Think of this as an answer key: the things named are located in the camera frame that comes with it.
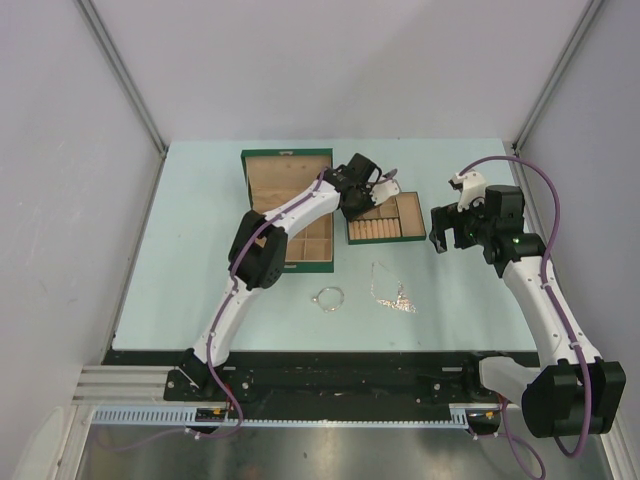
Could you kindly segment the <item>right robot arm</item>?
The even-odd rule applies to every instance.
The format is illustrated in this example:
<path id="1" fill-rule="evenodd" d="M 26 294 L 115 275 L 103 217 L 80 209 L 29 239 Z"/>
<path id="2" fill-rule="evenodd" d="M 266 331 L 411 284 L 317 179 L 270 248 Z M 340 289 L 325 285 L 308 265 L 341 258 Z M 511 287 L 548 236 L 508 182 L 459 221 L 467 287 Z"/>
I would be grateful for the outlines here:
<path id="1" fill-rule="evenodd" d="M 431 211 L 430 241 L 447 250 L 446 232 L 454 246 L 480 246 L 487 264 L 515 297 L 537 349 L 539 372 L 503 356 L 489 357 L 463 373 L 461 388 L 473 401 L 498 393 L 521 408 L 529 431 L 537 438 L 610 431 L 626 385 L 617 361 L 606 361 L 582 333 L 544 261 L 545 244 L 524 230 L 525 199 L 516 186 L 467 187 L 453 183 L 457 202 Z"/>

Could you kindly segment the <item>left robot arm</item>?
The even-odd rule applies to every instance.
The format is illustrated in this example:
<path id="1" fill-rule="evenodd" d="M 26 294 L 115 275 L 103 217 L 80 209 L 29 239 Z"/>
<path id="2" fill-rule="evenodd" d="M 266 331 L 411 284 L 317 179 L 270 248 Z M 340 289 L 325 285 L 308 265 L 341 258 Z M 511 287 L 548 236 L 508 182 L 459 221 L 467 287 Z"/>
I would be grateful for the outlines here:
<path id="1" fill-rule="evenodd" d="M 272 287 L 285 270 L 289 241 L 320 217 L 341 211 L 353 220 L 399 193 L 395 169 L 384 173 L 356 153 L 336 168 L 324 167 L 293 199 L 265 213 L 244 214 L 231 245 L 223 298 L 207 327 L 178 364 L 187 389 L 197 398 L 214 397 L 223 365 L 254 298 Z"/>

